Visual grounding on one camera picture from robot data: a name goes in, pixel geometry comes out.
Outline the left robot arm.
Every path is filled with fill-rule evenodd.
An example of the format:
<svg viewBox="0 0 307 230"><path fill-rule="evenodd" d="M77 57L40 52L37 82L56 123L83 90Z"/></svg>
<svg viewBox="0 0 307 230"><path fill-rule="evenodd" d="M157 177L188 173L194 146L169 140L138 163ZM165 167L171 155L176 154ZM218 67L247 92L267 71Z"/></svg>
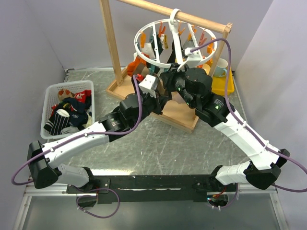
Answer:
<svg viewBox="0 0 307 230"><path fill-rule="evenodd" d="M98 145L113 142L128 133L151 113L160 115L170 97L142 93L129 94L119 105L99 121L66 138L42 145L39 141L29 146L28 157L35 160L29 169L36 189L54 183L74 185L89 193L95 187L93 173L88 167L73 167L64 162Z"/></svg>

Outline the black brown sock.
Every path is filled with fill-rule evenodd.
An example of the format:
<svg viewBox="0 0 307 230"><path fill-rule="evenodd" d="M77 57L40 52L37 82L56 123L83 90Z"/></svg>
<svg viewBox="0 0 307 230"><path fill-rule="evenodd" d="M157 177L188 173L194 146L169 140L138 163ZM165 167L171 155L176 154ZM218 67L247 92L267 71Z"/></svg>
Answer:
<svg viewBox="0 0 307 230"><path fill-rule="evenodd" d="M158 84L157 84L157 90L160 96L164 96L168 100L172 100L172 94L164 88L163 83L160 80L158 81Z"/></svg>

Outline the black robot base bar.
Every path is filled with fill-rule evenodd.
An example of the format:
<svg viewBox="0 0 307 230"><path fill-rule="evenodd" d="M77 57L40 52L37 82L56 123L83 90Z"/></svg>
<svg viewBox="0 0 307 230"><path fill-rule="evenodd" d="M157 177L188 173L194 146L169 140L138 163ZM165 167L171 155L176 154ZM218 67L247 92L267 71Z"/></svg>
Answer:
<svg viewBox="0 0 307 230"><path fill-rule="evenodd" d="M235 184L222 185L208 174L194 175L107 175L95 176L94 188L114 190L120 202L206 202L208 193L223 189L235 192Z"/></svg>

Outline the navy patterned sock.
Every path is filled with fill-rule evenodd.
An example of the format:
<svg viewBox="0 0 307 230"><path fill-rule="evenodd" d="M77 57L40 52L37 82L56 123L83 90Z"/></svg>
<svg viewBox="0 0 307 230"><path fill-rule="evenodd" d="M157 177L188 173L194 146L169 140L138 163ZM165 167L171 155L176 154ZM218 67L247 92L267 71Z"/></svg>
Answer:
<svg viewBox="0 0 307 230"><path fill-rule="evenodd" d="M59 109L63 109L67 112L76 112L79 114L85 113L87 111L87 106L85 103L79 102L75 98L65 98L63 99L57 107L54 109L54 111L57 111Z"/></svg>

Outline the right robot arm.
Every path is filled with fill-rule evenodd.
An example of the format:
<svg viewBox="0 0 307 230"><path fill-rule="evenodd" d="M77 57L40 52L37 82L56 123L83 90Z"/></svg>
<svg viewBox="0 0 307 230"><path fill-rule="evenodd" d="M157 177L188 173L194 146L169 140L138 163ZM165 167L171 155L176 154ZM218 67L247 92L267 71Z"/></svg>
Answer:
<svg viewBox="0 0 307 230"><path fill-rule="evenodd" d="M173 64L160 74L163 87L168 94L177 92L184 102L195 110L202 121L232 140L248 157L245 163L232 166L217 166L210 178L210 187L221 191L232 183L249 183L265 190L279 177L286 159L269 152L270 144L259 135L252 135L252 128L223 96L212 92L212 78L204 69L188 68L177 70Z"/></svg>

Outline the tan brown ribbed sock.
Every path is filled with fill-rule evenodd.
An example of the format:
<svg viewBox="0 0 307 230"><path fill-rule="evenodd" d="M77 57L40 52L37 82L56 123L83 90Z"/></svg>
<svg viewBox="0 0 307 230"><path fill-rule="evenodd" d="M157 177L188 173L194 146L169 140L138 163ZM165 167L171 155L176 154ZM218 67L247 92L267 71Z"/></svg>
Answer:
<svg viewBox="0 0 307 230"><path fill-rule="evenodd" d="M147 75L152 75L152 76L155 76L155 77L158 78L157 74L155 74L155 73L150 74L149 69L146 66L144 66L142 63L140 63L137 66L137 68L133 72L133 75L137 76L136 79L137 79L138 82L143 81Z"/></svg>

